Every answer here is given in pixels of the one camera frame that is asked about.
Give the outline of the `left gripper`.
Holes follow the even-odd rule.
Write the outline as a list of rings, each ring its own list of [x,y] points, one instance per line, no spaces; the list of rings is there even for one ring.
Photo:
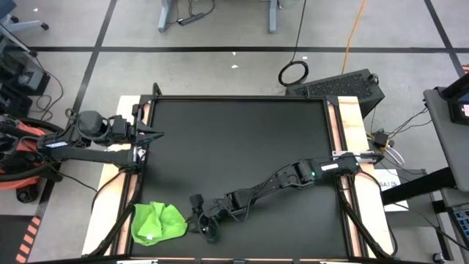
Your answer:
[[[124,144],[146,146],[152,141],[163,136],[163,132],[156,131],[143,123],[139,115],[135,115],[133,117],[133,121],[126,122],[125,125],[125,136],[123,137]]]

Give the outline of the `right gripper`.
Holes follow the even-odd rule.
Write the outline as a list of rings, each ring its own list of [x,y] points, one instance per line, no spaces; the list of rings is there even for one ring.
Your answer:
[[[217,243],[221,231],[218,223],[221,207],[209,205],[197,207],[197,214],[189,216],[185,221],[188,224],[188,232],[200,234],[208,243]]]

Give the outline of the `green microfibre towel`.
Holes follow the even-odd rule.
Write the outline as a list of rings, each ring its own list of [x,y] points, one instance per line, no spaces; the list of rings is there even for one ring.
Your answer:
[[[133,241],[142,246],[182,237],[188,230],[188,223],[173,205],[150,202],[135,204],[134,208],[131,235]]]

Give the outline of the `wooden table board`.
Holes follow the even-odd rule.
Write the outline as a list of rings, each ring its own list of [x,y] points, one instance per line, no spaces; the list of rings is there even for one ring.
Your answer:
[[[140,98],[140,95],[121,96],[116,114],[120,114],[130,120],[133,117],[131,114],[132,106],[140,103]],[[117,172],[118,168],[115,165],[104,164],[100,173],[98,187],[101,188]],[[125,173],[122,173],[99,193],[92,209],[82,255],[92,253],[107,236],[119,218],[120,213],[123,213],[126,205],[131,200],[136,187],[137,177],[138,175],[126,176]],[[115,237],[116,242],[113,242],[113,247],[110,246],[106,250],[105,255],[125,254],[126,246],[131,242],[130,223],[131,217],[128,216],[118,235]]]
[[[336,149],[344,145],[351,152],[369,149],[366,130],[356,97],[339,96],[338,105],[328,106],[333,138]],[[393,241],[389,232],[379,185],[373,181],[374,165],[361,164],[362,173],[355,176],[355,205],[358,206],[361,221],[379,243],[383,251],[393,252]]]

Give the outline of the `black power strip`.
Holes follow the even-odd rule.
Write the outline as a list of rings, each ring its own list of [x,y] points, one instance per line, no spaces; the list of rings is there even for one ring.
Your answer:
[[[178,22],[179,25],[185,26],[185,25],[188,25],[188,24],[193,23],[195,21],[198,21],[198,20],[200,20],[204,17],[205,17],[205,14],[203,12],[200,12],[200,13],[192,15],[188,18],[181,18],[177,22]]]

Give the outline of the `orange vacuum cleaner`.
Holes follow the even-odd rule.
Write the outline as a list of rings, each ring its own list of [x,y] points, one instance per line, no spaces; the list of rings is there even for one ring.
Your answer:
[[[46,121],[0,114],[0,190],[14,190],[19,202],[30,203],[38,198],[42,179],[62,181],[59,166],[47,165],[36,147],[40,137],[62,131]]]

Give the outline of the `black equipment rack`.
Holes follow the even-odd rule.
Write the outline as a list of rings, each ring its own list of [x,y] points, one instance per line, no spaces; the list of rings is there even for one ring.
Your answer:
[[[26,117],[51,77],[35,62],[37,53],[15,43],[5,28],[0,24],[0,114]]]

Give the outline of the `office chair base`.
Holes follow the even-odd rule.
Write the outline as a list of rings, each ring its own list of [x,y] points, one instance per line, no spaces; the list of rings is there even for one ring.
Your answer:
[[[44,30],[49,30],[49,25],[42,21],[20,22],[19,18],[12,15],[12,11],[17,7],[13,0],[0,0],[0,28],[6,28],[11,32],[30,29],[39,26]]]

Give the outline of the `black perforated computer tower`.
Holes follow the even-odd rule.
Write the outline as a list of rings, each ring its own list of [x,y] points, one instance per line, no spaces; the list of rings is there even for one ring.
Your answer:
[[[385,98],[379,78],[368,69],[323,78],[286,89],[285,95],[300,97],[352,96],[359,102],[362,117],[366,117]]]

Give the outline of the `white paper sheet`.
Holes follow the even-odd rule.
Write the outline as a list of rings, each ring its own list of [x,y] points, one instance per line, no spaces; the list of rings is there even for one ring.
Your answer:
[[[383,191],[383,205],[386,213],[408,211],[408,203],[403,199],[399,186],[406,183],[395,169],[375,169],[374,177]]]

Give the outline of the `black side table beam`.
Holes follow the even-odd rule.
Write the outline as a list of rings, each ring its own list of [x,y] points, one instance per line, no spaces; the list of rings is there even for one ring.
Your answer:
[[[403,199],[407,200],[422,194],[429,194],[443,188],[455,188],[456,186],[451,169],[446,167],[403,183],[399,186],[399,189],[404,194]]]

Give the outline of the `black keypad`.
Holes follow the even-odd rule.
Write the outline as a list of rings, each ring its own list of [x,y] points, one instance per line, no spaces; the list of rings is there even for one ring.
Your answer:
[[[464,245],[469,248],[469,203],[448,209],[448,214]]]

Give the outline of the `grey side table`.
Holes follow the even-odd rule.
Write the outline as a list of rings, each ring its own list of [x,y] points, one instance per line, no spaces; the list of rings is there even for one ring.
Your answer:
[[[423,94],[456,186],[469,192],[469,125],[451,121],[448,103],[437,90],[428,89]]]

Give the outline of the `black device with screen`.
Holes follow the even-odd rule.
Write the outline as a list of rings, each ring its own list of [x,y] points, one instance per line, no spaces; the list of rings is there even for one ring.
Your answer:
[[[469,73],[448,87],[436,87],[435,89],[439,96],[447,102],[451,121],[460,125],[469,125]]]

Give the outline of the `black table frame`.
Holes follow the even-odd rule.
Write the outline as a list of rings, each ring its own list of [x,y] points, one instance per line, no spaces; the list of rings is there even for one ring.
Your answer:
[[[298,159],[338,150],[328,111],[338,98],[163,95],[141,96],[140,103],[146,122],[164,136],[149,147],[137,199],[172,204],[184,215],[192,194],[222,197]],[[372,250],[344,214],[331,179],[260,199],[244,222],[227,219],[221,225],[217,243],[193,233],[154,246],[131,238],[125,254],[197,263],[297,263],[369,257]]]

